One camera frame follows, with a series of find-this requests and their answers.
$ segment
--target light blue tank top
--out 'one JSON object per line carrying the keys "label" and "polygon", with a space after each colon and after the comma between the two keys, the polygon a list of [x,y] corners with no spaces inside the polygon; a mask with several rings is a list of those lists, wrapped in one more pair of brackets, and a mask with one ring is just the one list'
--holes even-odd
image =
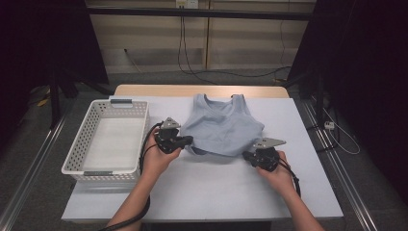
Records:
{"label": "light blue tank top", "polygon": [[262,138],[263,130],[264,124],[252,117],[242,94],[234,94],[229,102],[197,94],[180,135],[193,136],[192,145],[186,146],[191,153],[238,156]]}

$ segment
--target white laundry basket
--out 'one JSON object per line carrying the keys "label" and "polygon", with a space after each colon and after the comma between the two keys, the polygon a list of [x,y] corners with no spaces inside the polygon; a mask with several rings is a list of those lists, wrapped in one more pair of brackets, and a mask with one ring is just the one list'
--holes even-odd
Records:
{"label": "white laundry basket", "polygon": [[76,135],[62,173],[77,181],[135,182],[149,125],[148,103],[94,100]]}

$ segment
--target table surface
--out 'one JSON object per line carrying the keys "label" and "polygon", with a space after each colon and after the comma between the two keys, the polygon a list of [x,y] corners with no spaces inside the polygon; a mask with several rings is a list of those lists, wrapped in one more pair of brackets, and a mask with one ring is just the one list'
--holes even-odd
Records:
{"label": "table surface", "polygon": [[[285,89],[122,85],[117,87],[114,97],[136,96],[149,102],[150,120],[171,112],[170,116],[183,124],[189,116],[191,96],[197,93],[206,93],[215,100],[244,94],[249,111],[266,125],[263,135],[287,142],[279,149],[287,153],[300,178],[302,198],[312,213],[318,218],[343,216],[297,108]],[[180,110],[175,111],[174,107],[179,105]],[[104,193],[98,186],[96,189],[78,182],[63,219],[75,222],[109,219],[132,187],[119,184]],[[192,156],[185,150],[162,175],[151,197],[152,204],[144,218],[147,222],[271,220],[290,216],[280,196],[242,158]],[[106,211],[108,205],[112,205],[111,211]]]}

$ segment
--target forearm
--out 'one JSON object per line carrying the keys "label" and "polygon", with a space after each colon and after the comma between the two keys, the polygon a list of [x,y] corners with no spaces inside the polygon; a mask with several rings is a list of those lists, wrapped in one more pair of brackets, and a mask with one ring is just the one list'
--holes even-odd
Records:
{"label": "forearm", "polygon": [[[157,176],[149,176],[143,174],[140,177],[138,184],[132,189],[128,197],[125,199],[115,215],[109,221],[108,226],[120,223],[124,220],[133,218],[134,216],[138,215],[144,208],[147,198],[149,197],[150,192],[152,191],[157,179]],[[141,222],[139,220],[119,230],[139,230],[140,224]]]}
{"label": "forearm", "polygon": [[291,212],[295,230],[323,230],[295,190],[285,193],[283,198]]}

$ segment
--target person's arm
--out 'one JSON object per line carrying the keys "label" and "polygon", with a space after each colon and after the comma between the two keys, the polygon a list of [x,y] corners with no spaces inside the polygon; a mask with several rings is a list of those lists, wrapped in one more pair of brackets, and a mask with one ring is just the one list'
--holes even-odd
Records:
{"label": "person's arm", "polygon": [[[170,154],[163,153],[154,141],[153,134],[155,131],[152,132],[146,147],[144,148],[144,150],[148,149],[148,151],[144,157],[143,172],[138,183],[129,193],[128,197],[109,221],[107,226],[120,223],[138,215],[144,208],[147,198],[160,175],[167,169],[170,162],[180,155],[180,148]],[[141,221],[139,220],[119,230],[140,230],[140,225]]]}
{"label": "person's arm", "polygon": [[[281,159],[286,161],[285,153],[278,151]],[[258,173],[265,177],[270,185],[283,197],[293,219],[294,228],[302,230],[323,230],[318,221],[313,217],[305,203],[297,194],[291,174],[281,166],[269,172],[257,167]]]}

